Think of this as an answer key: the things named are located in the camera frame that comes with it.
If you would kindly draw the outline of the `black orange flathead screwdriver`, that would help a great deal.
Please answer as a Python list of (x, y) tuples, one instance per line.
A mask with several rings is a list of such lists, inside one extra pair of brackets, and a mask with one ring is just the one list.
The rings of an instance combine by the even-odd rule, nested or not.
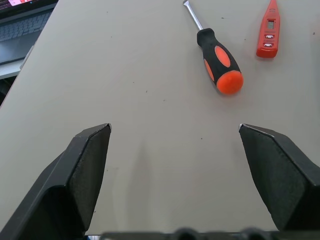
[(243, 87), (244, 77), (235, 58), (217, 40), (213, 29), (202, 27), (192, 10), (190, 1), (184, 0), (183, 5), (198, 27), (196, 41), (202, 50), (204, 65), (212, 82), (221, 94), (234, 95), (238, 93)]

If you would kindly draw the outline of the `orange voltage tester pen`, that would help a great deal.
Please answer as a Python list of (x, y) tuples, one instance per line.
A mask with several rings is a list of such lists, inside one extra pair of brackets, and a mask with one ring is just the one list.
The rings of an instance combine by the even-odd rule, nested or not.
[(277, 55), (280, 23), (277, 0), (270, 0), (260, 25), (256, 49), (257, 57), (271, 59)]

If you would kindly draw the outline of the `open grey laptop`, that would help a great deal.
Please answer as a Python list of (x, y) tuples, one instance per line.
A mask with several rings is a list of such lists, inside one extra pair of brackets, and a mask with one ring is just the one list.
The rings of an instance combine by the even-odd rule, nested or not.
[(0, 0), (0, 65), (22, 60), (59, 0)]

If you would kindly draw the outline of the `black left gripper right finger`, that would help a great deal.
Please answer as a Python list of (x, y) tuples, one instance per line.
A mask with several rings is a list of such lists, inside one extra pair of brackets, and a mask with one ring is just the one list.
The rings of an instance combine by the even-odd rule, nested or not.
[(320, 231), (320, 167), (286, 135), (240, 124), (251, 176), (281, 231)]

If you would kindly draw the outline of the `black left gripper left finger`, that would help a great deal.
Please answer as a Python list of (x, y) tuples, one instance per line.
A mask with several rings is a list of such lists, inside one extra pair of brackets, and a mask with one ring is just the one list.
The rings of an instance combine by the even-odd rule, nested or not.
[(105, 172), (109, 123), (78, 133), (36, 179), (0, 231), (0, 240), (81, 240)]

